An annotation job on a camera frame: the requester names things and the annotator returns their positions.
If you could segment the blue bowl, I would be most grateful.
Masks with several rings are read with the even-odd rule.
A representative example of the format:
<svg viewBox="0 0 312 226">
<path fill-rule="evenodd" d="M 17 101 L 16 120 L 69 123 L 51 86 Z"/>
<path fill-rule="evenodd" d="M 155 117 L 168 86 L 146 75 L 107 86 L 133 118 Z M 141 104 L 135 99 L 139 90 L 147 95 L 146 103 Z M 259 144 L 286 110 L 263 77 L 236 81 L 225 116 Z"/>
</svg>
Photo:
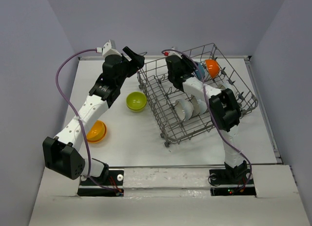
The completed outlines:
<svg viewBox="0 0 312 226">
<path fill-rule="evenodd" d="M 201 63 L 196 62 L 198 68 L 196 68 L 195 70 L 195 76 L 200 80 L 200 81 L 204 81 L 205 77 L 206 77 L 206 71 L 204 69 L 204 67 L 202 66 Z"/>
</svg>

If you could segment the grey wire dish rack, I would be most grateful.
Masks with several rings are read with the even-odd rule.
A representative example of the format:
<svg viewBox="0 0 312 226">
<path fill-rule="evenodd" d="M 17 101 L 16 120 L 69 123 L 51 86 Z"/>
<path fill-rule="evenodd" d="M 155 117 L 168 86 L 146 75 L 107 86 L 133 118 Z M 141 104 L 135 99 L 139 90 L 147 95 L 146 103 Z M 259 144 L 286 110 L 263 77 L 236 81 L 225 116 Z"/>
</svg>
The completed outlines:
<svg viewBox="0 0 312 226">
<path fill-rule="evenodd" d="M 258 100 L 251 89 L 251 85 L 244 80 L 228 59 L 221 53 L 214 43 L 209 43 L 185 51 L 194 61 L 199 62 L 206 69 L 205 60 L 214 59 L 220 70 L 217 77 L 212 79 L 206 73 L 205 83 L 216 87 L 222 82 L 233 86 L 235 98 L 240 106 L 241 115 L 251 113 L 257 106 Z M 175 112 L 175 101 L 179 98 L 191 100 L 190 94 L 176 89 L 168 80 L 168 69 L 164 57 L 146 60 L 145 66 L 138 72 L 139 88 L 148 99 L 156 122 L 161 130 L 161 138 L 165 140 L 165 147 L 171 144 L 191 139 L 201 133 L 209 132 L 213 127 L 210 114 L 192 116 L 187 121 L 181 121 Z"/>
</svg>

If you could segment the white bowl red rim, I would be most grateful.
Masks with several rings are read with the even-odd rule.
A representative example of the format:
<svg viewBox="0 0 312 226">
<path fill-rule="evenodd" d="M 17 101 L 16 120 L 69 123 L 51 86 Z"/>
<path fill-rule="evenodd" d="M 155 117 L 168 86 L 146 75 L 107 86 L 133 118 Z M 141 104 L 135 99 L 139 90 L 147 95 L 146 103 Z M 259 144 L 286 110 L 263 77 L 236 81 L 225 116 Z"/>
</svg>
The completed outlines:
<svg viewBox="0 0 312 226">
<path fill-rule="evenodd" d="M 210 77 L 212 79 L 217 77 L 219 74 L 219 70 L 220 70 L 218 62 L 214 59 L 206 59 L 205 64 L 206 64 L 206 67 L 207 67 L 207 70 L 208 70 Z"/>
</svg>

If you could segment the orange bowl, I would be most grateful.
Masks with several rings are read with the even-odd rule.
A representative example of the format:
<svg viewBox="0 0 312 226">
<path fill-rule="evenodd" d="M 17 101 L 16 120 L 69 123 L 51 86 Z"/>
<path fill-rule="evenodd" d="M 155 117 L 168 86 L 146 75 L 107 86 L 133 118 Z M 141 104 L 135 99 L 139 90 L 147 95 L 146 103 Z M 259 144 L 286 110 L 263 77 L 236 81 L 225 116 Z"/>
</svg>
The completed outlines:
<svg viewBox="0 0 312 226">
<path fill-rule="evenodd" d="M 107 127 L 104 122 L 97 120 L 86 135 L 89 143 L 98 143 L 104 139 L 107 134 Z"/>
</svg>

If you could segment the white bowl stack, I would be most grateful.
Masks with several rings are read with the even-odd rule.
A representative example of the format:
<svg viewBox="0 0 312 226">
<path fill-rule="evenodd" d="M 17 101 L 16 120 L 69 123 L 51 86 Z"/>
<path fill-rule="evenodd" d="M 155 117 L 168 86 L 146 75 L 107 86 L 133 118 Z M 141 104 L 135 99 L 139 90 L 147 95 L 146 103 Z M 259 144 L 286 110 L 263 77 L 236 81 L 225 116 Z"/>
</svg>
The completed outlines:
<svg viewBox="0 0 312 226">
<path fill-rule="evenodd" d="M 194 107 L 186 99 L 179 98 L 175 101 L 175 112 L 181 121 L 187 121 L 192 117 Z"/>
</svg>

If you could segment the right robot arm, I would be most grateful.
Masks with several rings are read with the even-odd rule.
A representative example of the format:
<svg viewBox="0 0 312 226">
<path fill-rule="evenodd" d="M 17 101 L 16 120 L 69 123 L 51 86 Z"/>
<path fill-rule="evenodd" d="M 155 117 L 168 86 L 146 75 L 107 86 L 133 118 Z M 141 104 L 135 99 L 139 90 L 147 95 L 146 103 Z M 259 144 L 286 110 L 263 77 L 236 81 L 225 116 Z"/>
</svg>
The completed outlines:
<svg viewBox="0 0 312 226">
<path fill-rule="evenodd" d="M 240 147 L 238 125 L 241 111 L 233 91 L 229 88 L 221 90 L 199 80 L 194 75 L 198 65 L 185 55 L 167 56 L 165 61 L 168 80 L 174 87 L 206 103 L 211 121 L 223 142 L 225 170 L 222 176 L 232 184 L 238 183 L 251 169 L 248 169 L 250 161 Z"/>
</svg>

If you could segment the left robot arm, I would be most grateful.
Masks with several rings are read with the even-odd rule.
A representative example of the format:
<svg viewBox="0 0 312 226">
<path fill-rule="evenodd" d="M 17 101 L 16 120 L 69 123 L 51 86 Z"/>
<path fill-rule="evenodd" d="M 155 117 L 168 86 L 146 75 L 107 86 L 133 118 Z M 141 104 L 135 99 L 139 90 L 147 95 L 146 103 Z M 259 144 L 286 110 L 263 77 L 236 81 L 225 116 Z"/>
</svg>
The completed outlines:
<svg viewBox="0 0 312 226">
<path fill-rule="evenodd" d="M 59 93 L 75 115 L 59 133 L 54 137 L 46 137 L 43 141 L 46 168 L 71 180 L 88 178 L 96 185 L 103 184 L 108 178 L 108 164 L 91 158 L 86 135 L 119 97 L 124 81 L 136 74 L 145 64 L 143 55 L 135 53 L 127 46 L 122 50 L 121 54 L 107 42 L 103 47 L 74 54 L 77 57 L 87 52 L 96 52 L 104 57 L 102 73 L 79 110 L 62 92 L 59 81 L 56 81 Z"/>
</svg>

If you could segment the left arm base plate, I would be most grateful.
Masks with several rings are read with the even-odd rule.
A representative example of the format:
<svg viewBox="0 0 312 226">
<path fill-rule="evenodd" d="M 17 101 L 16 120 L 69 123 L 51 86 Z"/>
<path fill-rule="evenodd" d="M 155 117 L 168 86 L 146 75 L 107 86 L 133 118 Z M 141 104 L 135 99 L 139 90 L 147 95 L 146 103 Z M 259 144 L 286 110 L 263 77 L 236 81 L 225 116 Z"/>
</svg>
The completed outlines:
<svg viewBox="0 0 312 226">
<path fill-rule="evenodd" d="M 124 196 L 124 169 L 109 169 L 108 177 L 104 182 L 93 177 L 80 179 L 77 195 L 80 197 L 123 197 Z"/>
</svg>

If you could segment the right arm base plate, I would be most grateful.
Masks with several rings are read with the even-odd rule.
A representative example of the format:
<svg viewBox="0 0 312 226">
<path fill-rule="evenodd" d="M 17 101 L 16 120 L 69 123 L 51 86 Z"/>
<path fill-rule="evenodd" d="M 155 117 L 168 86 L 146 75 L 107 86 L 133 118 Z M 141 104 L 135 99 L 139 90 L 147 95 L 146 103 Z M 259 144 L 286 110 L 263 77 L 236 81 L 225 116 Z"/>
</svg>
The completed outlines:
<svg viewBox="0 0 312 226">
<path fill-rule="evenodd" d="M 208 183 L 210 184 L 211 196 L 256 196 L 253 178 L 248 169 L 238 180 L 230 180 L 225 175 L 225 169 L 209 170 Z"/>
</svg>

